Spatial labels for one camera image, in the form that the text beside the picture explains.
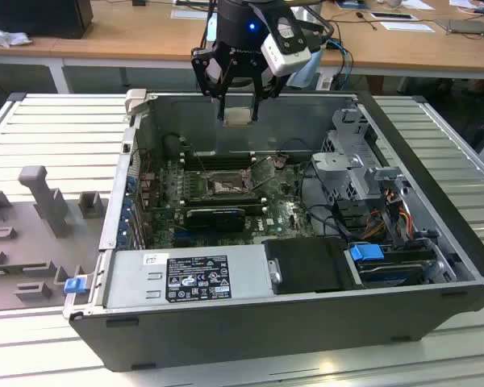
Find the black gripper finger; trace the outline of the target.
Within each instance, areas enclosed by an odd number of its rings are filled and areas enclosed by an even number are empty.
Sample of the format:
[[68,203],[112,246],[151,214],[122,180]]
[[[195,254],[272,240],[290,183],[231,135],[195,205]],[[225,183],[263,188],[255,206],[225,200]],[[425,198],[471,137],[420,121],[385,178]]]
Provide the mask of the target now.
[[251,103],[251,121],[258,120],[258,111],[262,101],[268,98],[276,98],[286,84],[286,76],[273,75],[267,64],[254,61],[252,63],[253,94]]
[[[237,59],[232,47],[215,43],[211,48],[194,48],[191,64],[202,94],[219,102],[217,119],[223,121],[226,94],[237,70]],[[219,68],[216,80],[207,71],[211,64],[216,64]]]

